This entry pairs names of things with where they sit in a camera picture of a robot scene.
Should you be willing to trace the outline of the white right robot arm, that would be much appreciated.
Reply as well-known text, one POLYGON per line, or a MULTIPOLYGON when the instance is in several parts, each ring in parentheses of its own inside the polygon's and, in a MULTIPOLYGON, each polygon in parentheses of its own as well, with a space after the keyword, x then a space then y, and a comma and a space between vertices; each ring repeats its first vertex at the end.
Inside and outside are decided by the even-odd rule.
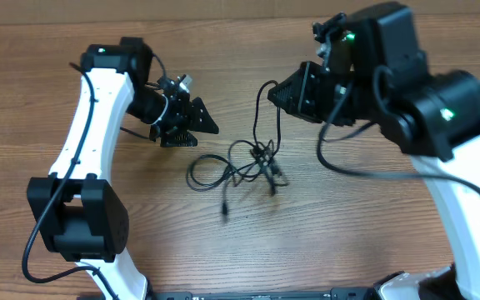
POLYGON ((480 299, 480 82, 453 70, 433 75, 413 12, 382 2, 316 22, 322 64, 306 61, 268 93, 287 114, 321 130, 363 121, 407 154, 412 172, 360 172, 361 178, 421 180, 452 251, 448 267, 395 272, 371 287, 332 290, 333 299, 480 299))

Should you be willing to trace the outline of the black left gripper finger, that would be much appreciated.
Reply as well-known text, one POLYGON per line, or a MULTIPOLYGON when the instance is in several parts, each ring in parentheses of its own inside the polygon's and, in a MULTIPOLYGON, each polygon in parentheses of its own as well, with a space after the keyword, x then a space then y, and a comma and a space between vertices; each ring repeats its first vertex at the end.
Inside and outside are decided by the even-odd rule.
POLYGON ((161 137, 162 148, 196 147, 198 140, 188 131, 164 134, 161 137))
POLYGON ((203 100, 196 97, 191 105, 189 129, 199 133, 219 134, 219 127, 211 118, 203 100))

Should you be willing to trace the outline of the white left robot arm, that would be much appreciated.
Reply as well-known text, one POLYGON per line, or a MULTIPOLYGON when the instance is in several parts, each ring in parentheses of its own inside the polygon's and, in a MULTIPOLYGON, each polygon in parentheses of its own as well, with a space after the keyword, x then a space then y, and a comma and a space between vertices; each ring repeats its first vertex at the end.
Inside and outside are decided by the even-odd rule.
POLYGON ((194 147, 198 133, 219 131, 203 101, 191 97, 189 76, 149 82, 157 60, 140 37, 89 46, 76 66, 80 98, 62 150, 48 175, 27 185, 32 238, 72 263, 74 272, 88 273, 103 299, 153 297, 128 252, 128 210, 111 184, 124 117, 147 124, 149 139, 164 148, 194 147))

